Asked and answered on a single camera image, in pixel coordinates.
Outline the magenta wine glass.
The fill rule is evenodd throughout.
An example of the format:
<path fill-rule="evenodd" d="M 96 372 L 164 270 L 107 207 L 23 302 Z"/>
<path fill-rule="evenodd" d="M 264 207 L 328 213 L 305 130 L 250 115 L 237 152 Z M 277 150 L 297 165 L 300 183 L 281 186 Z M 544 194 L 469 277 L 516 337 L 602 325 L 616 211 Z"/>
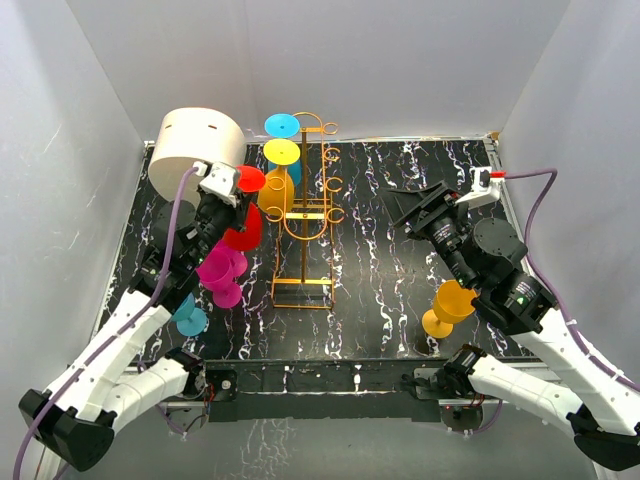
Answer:
<path fill-rule="evenodd" d="M 200 283 L 212 293 L 214 304 L 223 309 L 235 307 L 241 300 L 241 289 L 234 281 L 230 257 L 218 249 L 212 250 L 196 268 Z"/>
<path fill-rule="evenodd" d="M 238 278 L 246 272 L 248 260 L 243 252 L 231 248 L 223 240 L 220 240 L 214 249 L 224 253 L 228 257 L 234 278 Z"/>

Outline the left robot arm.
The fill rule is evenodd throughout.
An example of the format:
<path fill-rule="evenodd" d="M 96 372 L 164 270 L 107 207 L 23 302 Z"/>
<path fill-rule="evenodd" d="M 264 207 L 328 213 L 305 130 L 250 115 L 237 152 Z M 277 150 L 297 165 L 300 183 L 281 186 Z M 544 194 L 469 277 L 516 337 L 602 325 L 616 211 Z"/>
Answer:
<path fill-rule="evenodd" d="M 94 467 L 116 434 L 157 406 L 180 394 L 200 396 L 207 376 L 202 360 L 177 347 L 152 366 L 122 381 L 124 371 L 148 339 L 169 322 L 206 316 L 192 295 L 198 271 L 216 253 L 228 231 L 238 232 L 257 208 L 241 193 L 230 205 L 213 194 L 199 206 L 167 204 L 160 234 L 111 317 L 67 369 L 44 390 L 27 390 L 18 409 L 28 427 L 19 452 L 36 440 L 77 471 Z"/>

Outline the magenta wine glass rear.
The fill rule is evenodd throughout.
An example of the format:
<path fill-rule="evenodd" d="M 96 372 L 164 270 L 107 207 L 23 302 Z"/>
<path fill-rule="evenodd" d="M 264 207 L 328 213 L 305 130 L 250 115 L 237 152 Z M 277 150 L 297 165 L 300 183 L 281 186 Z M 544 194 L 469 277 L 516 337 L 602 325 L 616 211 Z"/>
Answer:
<path fill-rule="evenodd" d="M 224 253 L 228 257 L 234 278 L 238 278 L 246 272 L 248 260 L 243 252 L 231 248 L 223 240 L 220 240 L 214 249 Z"/>

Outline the orange wine glass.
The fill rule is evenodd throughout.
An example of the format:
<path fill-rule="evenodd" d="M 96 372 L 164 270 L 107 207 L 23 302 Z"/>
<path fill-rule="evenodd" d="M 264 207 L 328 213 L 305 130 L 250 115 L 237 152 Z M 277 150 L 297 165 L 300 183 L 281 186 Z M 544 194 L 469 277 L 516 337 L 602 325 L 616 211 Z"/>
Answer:
<path fill-rule="evenodd" d="M 448 337 L 455 325 L 474 313 L 472 301 L 477 296 L 475 290 L 462 288 L 456 280 L 447 280 L 438 288 L 432 308 L 422 317 L 424 331 L 436 339 Z"/>
<path fill-rule="evenodd" d="M 281 217 L 294 205 L 295 186 L 288 167 L 299 160 L 300 148 L 289 139 L 275 138 L 264 145 L 263 153 L 275 168 L 265 175 L 266 181 L 258 192 L 257 205 L 266 215 Z"/>

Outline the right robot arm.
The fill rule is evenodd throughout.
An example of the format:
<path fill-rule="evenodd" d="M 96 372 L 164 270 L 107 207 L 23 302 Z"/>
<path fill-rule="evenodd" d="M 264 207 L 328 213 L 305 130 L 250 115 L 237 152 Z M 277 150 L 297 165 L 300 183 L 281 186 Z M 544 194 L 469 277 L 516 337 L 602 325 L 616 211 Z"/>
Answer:
<path fill-rule="evenodd" d="M 593 462 L 613 471 L 639 464 L 639 394 L 600 369 L 573 339 L 556 297 L 522 267 L 528 252 L 503 219 L 473 222 L 444 182 L 380 193 L 391 223 L 427 240 L 454 277 L 476 292 L 478 315 L 533 352 L 561 380 L 552 384 L 465 345 L 445 364 L 447 388 L 505 400 L 572 437 Z"/>

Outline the red wine glass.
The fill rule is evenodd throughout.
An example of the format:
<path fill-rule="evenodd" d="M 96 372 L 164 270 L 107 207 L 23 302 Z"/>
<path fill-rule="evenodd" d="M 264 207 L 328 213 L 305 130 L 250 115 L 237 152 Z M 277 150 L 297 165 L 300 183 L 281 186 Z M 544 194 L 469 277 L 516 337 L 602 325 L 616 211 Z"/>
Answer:
<path fill-rule="evenodd" d="M 266 184 L 264 173 L 256 167 L 242 165 L 238 168 L 240 180 L 238 187 L 248 194 L 248 210 L 245 219 L 238 228 L 228 228 L 223 236 L 224 243 L 237 251 L 246 252 L 257 248 L 262 238 L 262 217 L 254 200 L 254 194 Z"/>

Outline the white cylindrical container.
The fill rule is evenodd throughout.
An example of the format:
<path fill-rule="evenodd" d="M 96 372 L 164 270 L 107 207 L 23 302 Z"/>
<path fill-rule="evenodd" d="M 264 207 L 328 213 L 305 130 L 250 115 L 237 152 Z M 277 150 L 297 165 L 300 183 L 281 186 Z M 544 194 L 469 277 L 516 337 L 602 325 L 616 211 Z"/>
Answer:
<path fill-rule="evenodd" d="M 194 163 L 239 167 L 244 164 L 246 150 L 242 129 L 226 114 L 202 107 L 175 109 L 162 121 L 148 177 L 155 191 L 171 201 Z"/>

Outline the blue wine glass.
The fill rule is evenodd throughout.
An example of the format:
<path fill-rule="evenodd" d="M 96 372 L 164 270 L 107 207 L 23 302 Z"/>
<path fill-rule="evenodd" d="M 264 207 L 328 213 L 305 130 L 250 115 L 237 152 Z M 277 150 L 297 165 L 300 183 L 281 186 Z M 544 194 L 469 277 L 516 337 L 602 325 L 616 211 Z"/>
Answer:
<path fill-rule="evenodd" d="M 207 325 L 206 313 L 196 306 L 193 294 L 189 294 L 175 313 L 171 316 L 178 332 L 185 337 L 195 337 L 201 334 Z"/>
<path fill-rule="evenodd" d="M 290 139 L 300 132 L 301 126 L 299 120 L 294 115 L 288 113 L 276 113 L 265 120 L 264 128 L 266 133 L 272 137 Z M 302 177 L 300 160 L 289 165 L 287 167 L 287 173 L 291 177 L 293 184 L 298 186 Z"/>

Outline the magenta wine glass front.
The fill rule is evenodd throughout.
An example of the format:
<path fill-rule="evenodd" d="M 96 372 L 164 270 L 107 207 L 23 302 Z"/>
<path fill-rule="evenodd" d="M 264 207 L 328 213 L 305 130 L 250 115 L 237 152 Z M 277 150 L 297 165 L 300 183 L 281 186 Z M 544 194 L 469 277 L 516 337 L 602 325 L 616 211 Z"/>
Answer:
<path fill-rule="evenodd" d="M 241 300 L 241 289 L 234 281 L 230 257 L 218 249 L 212 250 L 196 268 L 200 283 L 212 293 L 214 304 L 223 309 L 235 307 Z"/>

